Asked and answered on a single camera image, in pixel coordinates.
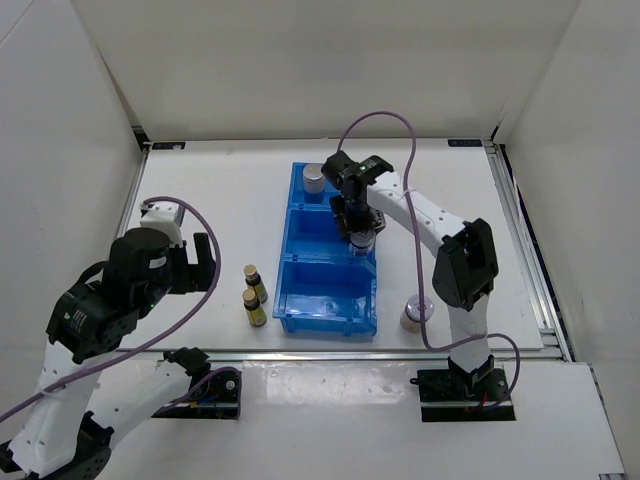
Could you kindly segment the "red-label spice jar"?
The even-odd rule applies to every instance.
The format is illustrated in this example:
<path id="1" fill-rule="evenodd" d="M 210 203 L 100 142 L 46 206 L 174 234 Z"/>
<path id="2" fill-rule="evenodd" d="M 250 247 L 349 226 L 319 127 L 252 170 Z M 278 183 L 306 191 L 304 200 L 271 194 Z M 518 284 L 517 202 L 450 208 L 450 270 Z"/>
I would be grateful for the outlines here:
<path id="1" fill-rule="evenodd" d="M 349 234 L 349 248 L 355 258 L 366 258 L 374 250 L 376 243 L 374 230 L 363 230 Z"/>
<path id="2" fill-rule="evenodd" d="M 419 295 L 411 296 L 405 303 L 400 315 L 400 325 L 404 330 L 410 333 L 419 333 L 421 331 L 421 314 L 424 314 L 425 320 L 428 321 L 434 313 L 434 303 L 429 296 L 424 297 L 424 301 L 420 302 Z"/>

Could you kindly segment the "silver-lid shaker blue label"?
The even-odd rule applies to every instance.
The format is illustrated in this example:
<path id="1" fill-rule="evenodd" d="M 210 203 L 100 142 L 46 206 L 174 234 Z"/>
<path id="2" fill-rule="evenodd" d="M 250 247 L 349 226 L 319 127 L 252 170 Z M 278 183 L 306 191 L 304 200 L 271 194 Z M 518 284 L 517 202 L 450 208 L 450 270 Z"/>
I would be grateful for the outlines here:
<path id="1" fill-rule="evenodd" d="M 302 171 L 304 199 L 308 203 L 319 204 L 323 202 L 325 192 L 325 177 L 322 173 L 322 165 L 308 163 Z"/>

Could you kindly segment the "small yellow bottle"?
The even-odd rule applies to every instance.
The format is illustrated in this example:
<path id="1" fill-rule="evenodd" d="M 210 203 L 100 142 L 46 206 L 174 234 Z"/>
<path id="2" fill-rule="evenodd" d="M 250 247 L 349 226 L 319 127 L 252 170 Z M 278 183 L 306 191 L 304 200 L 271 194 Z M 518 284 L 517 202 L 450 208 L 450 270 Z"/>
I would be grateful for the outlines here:
<path id="1" fill-rule="evenodd" d="M 248 321 L 253 327 L 261 327 L 267 322 L 261 302 L 253 289 L 247 288 L 242 293 L 244 308 Z"/>
<path id="2" fill-rule="evenodd" d="M 243 273 L 247 287 L 256 293 L 261 304 L 266 303 L 268 300 L 268 293 L 257 267 L 253 264 L 247 264 L 243 269 Z"/>

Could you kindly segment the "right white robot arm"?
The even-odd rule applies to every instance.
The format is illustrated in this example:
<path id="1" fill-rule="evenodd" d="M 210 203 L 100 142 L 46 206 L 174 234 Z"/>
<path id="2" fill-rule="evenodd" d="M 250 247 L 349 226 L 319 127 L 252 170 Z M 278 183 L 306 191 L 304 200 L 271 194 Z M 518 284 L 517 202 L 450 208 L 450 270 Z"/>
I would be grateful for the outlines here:
<path id="1" fill-rule="evenodd" d="M 449 387 L 460 399 L 476 397 L 494 368 L 487 308 L 499 268 L 490 225 L 436 205 L 377 155 L 356 162 L 339 150 L 321 172 L 337 192 L 329 204 L 339 235 L 355 253 L 368 254 L 393 219 L 433 255 L 432 288 L 449 311 Z"/>

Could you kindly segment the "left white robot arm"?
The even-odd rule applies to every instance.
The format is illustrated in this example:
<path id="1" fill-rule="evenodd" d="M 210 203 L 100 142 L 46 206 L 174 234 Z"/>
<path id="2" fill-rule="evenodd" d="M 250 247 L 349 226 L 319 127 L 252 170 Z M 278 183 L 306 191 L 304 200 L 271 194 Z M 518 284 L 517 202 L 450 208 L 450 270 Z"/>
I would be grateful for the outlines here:
<path id="1" fill-rule="evenodd" d="M 111 245 L 56 302 L 46 329 L 45 360 L 34 395 L 14 407 L 28 416 L 1 446 L 1 469 L 27 479 L 94 479 L 115 446 L 135 427 L 178 399 L 198 400 L 210 386 L 207 355 L 183 347 L 164 353 L 154 372 L 102 411 L 89 403 L 100 374 L 125 356 L 125 336 L 166 295 L 200 292 L 217 283 L 218 248 L 210 233 L 193 241 L 190 263 L 178 229 L 137 227 Z"/>

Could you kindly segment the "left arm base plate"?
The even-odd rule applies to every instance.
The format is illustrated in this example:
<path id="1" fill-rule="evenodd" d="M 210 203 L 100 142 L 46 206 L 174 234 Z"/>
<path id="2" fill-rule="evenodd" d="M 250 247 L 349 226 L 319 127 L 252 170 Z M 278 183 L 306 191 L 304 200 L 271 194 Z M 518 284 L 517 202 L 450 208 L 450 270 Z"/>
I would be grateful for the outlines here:
<path id="1" fill-rule="evenodd" d="M 242 371 L 233 366 L 215 368 L 197 390 L 174 406 L 161 408 L 153 418 L 238 420 L 241 394 Z"/>

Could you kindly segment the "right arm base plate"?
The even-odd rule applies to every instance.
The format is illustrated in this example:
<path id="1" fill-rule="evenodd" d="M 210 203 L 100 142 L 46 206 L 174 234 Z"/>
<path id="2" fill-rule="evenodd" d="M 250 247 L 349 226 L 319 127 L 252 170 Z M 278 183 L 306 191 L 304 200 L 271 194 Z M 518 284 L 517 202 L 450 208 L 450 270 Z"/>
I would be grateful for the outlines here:
<path id="1" fill-rule="evenodd" d="M 418 370 L 409 383 L 418 389 L 424 423 L 507 422 L 516 415 L 502 368 L 494 369 L 472 390 L 449 370 Z"/>

